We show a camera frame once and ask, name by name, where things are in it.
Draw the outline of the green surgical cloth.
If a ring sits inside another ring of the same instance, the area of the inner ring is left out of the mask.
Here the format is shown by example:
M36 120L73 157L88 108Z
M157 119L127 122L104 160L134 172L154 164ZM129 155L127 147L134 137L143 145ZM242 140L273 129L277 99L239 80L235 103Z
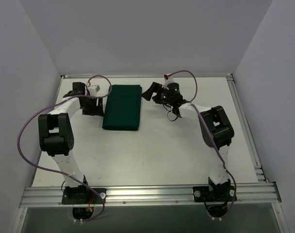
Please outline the green surgical cloth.
M102 128L108 131L137 131L141 113L140 85L114 84L107 97Z

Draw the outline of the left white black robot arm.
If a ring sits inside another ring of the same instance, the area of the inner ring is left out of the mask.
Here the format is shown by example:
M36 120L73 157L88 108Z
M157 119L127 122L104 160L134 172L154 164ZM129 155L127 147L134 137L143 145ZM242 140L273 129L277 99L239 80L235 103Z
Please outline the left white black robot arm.
M99 90L99 85L74 82L60 105L38 117L40 148L57 163L65 187L75 188L72 197L78 203L86 203L90 191L81 185L87 181L73 155L74 134L70 119L78 110L89 116L104 116L102 98L96 98Z

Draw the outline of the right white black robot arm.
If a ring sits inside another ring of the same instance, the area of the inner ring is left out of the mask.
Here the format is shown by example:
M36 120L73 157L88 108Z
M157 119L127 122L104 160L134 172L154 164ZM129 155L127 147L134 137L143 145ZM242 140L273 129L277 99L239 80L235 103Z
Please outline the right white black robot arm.
M234 129L224 108L220 105L204 107L193 104L184 99L179 84L175 82L166 85L153 82L150 88L143 92L142 97L170 107L171 113L178 118L199 121L203 141L209 148L214 149L217 157L208 176L208 196L219 200L225 195L225 190L233 194L236 183L231 183L234 178L227 169L227 160Z

